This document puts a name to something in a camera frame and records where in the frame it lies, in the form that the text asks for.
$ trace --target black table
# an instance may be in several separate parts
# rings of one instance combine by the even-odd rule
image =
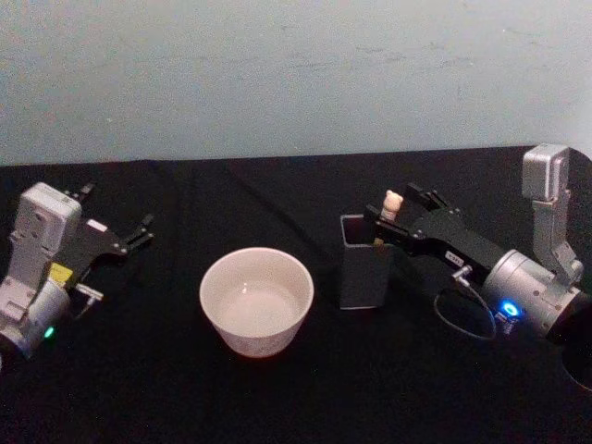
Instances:
[[[592,395],[561,349],[519,327],[468,339],[431,309],[450,270],[417,258],[424,282],[396,281],[385,307],[342,312],[339,216],[408,181],[461,207],[467,226],[532,256],[521,196],[527,147],[0,169],[0,271],[19,195],[35,181],[97,189],[84,215],[125,234],[154,212],[156,240],[87,283],[102,306],[57,329],[0,378],[6,442],[577,442],[592,439]],[[592,163],[571,158],[568,240],[592,290]],[[215,259],[279,248],[311,270],[315,299],[291,345],[253,361],[231,352],[198,304]]]

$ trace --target white ceramic bowl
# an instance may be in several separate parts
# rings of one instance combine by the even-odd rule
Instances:
[[[245,248],[205,272],[200,303],[233,351],[264,358],[290,344],[314,293],[310,273],[296,258],[271,248]]]

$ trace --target black pen holder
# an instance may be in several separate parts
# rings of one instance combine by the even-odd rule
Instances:
[[[339,308],[375,308],[385,303],[394,247],[375,245],[370,224],[363,215],[340,218],[343,241]]]

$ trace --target wall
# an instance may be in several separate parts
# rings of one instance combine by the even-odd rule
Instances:
[[[592,147],[589,1],[0,0],[1,163]]]

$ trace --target robotic arm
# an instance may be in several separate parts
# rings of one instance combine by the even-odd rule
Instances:
[[[5,356],[30,358],[61,318],[70,313],[78,319],[103,299],[82,284],[93,267],[125,260],[153,238],[151,215],[123,239],[96,220],[81,219],[80,203],[92,189],[89,184],[72,194],[38,183],[20,196],[10,235],[13,253],[0,285],[0,352]],[[77,312],[80,296],[86,301]]]
[[[543,144],[524,156],[523,195],[533,200],[534,250],[542,265],[467,229],[458,208],[414,184],[403,195],[426,211],[410,227],[386,220],[371,205],[364,218],[384,242],[409,255],[435,256],[456,269],[452,277],[457,283],[473,292],[473,285],[479,286],[496,317],[510,324],[506,333],[519,320],[538,336],[564,342],[580,314],[592,306],[592,298],[573,285],[584,268],[565,240],[568,154],[565,146]]]

